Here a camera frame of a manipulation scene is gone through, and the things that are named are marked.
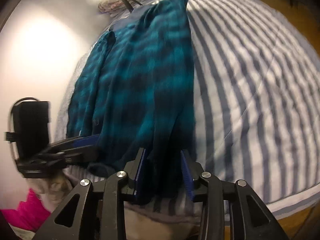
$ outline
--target black gripper frame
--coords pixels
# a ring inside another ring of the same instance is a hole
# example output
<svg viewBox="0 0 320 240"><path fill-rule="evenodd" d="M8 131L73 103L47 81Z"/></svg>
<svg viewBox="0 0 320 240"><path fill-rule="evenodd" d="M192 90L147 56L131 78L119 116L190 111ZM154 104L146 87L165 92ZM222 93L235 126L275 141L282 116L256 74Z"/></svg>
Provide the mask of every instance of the black gripper frame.
<svg viewBox="0 0 320 240"><path fill-rule="evenodd" d="M244 181L219 180L181 151L186 191L203 202L198 240L224 240L224 205L229 202L231 240L288 240L286 233L255 191Z"/></svg>
<svg viewBox="0 0 320 240"><path fill-rule="evenodd" d="M138 203L144 194L146 157L146 150L140 148L136 159L126 164L125 173L79 183L33 240L126 240L124 201ZM193 202L203 202L198 240L224 240L224 200L229 202L231 240L289 239L244 180L219 180L192 161L187 150L181 151L181 167L188 195Z"/></svg>
<svg viewBox="0 0 320 240"><path fill-rule="evenodd" d="M45 179L67 165L93 162L98 157L98 138L99 134L51 143L29 159L16 160L17 169L25 178Z"/></svg>

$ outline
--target wooden floor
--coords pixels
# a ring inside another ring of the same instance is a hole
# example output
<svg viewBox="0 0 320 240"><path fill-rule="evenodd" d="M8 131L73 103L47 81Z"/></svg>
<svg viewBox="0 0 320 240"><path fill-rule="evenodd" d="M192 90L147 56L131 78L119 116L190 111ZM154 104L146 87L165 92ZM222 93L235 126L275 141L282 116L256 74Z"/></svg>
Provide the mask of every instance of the wooden floor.
<svg viewBox="0 0 320 240"><path fill-rule="evenodd" d="M281 12L289 22L302 33L320 55L320 29L307 7L294 2L291 8L289 0L261 0Z"/></svg>
<svg viewBox="0 0 320 240"><path fill-rule="evenodd" d="M305 220L313 210L312 207L306 208L300 212L297 212L289 217L280 219L278 222L286 232L287 236L292 239L298 230L304 225ZM230 227L225 227L225 240L230 239Z"/></svg>

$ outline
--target mattress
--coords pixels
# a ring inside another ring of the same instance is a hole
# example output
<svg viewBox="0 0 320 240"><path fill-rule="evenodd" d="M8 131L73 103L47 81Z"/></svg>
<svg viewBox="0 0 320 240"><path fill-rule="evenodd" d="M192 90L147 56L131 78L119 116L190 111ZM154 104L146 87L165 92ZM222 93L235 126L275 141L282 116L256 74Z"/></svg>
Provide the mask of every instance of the mattress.
<svg viewBox="0 0 320 240"><path fill-rule="evenodd" d="M311 206L320 198L317 53L282 14L259 0L189 0L187 13L197 161L221 180L246 180L277 219ZM70 80L55 140L66 136L68 105L89 54ZM77 166L65 173L74 180L104 179ZM201 203L192 203L183 187L175 198L156 196L145 206L125 207L156 221L200 222Z"/></svg>

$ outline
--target beige fabric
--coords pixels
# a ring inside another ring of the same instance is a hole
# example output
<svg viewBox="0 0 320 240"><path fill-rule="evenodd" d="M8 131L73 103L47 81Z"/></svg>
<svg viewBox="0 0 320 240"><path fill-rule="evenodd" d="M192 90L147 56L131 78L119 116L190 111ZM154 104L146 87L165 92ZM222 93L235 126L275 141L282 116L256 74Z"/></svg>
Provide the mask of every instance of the beige fabric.
<svg viewBox="0 0 320 240"><path fill-rule="evenodd" d="M194 225L189 223L165 224L125 209L125 229L128 240L184 240Z"/></svg>
<svg viewBox="0 0 320 240"><path fill-rule="evenodd" d="M28 231L28 230L24 230L21 228L17 228L14 227L12 225L10 225L10 227L12 228L12 230L14 231L14 233L16 234L17 237L21 238L22 240L32 240L32 238L34 237L35 233Z"/></svg>
<svg viewBox="0 0 320 240"><path fill-rule="evenodd" d="M26 179L33 191L39 195L45 209L53 212L72 190L72 185L62 171L50 179Z"/></svg>

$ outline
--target dark blue fabric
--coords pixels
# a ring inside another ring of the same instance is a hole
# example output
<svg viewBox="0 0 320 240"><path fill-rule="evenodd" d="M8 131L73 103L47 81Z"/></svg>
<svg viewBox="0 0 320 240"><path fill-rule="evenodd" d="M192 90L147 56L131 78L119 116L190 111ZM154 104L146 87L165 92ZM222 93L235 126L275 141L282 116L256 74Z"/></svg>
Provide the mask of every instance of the dark blue fabric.
<svg viewBox="0 0 320 240"><path fill-rule="evenodd" d="M104 33L76 82L67 136L99 134L98 169L115 170L150 150L153 187L175 191L180 152L193 138L193 78L188 0L162 0L126 27Z"/></svg>

